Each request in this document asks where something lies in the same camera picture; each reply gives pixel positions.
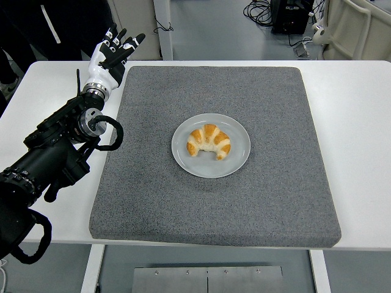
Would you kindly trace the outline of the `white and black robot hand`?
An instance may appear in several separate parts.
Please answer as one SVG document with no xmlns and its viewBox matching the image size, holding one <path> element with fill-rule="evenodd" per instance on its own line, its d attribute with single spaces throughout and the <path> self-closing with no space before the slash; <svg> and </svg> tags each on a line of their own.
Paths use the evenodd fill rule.
<svg viewBox="0 0 391 293">
<path fill-rule="evenodd" d="M 120 86 L 129 56 L 145 39 L 145 34 L 141 33 L 122 41 L 125 34 L 126 29 L 117 32 L 116 24 L 108 29 L 92 54 L 87 84 L 100 84 L 109 92 Z"/>
</svg>

